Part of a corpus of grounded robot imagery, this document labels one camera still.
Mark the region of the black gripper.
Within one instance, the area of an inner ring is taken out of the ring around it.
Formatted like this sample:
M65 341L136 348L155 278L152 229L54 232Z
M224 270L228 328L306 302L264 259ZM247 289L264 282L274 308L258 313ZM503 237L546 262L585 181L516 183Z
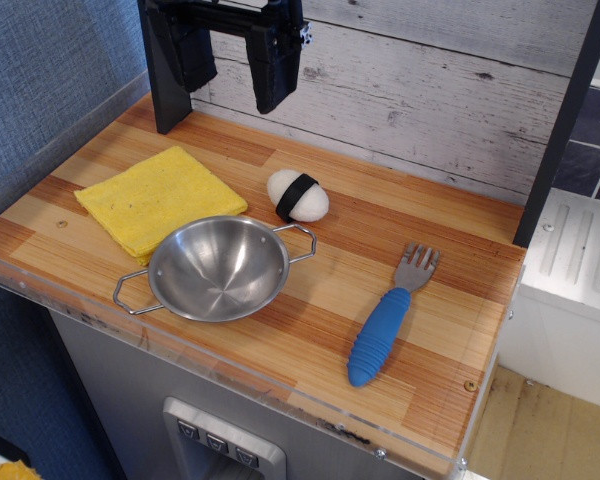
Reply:
M147 1L145 11L159 36L170 38L178 81L186 92L199 90L217 75L210 31L242 38L249 32L248 61L260 114L272 112L296 90L298 49L311 44L311 23L304 20L301 1L267 1L262 7Z

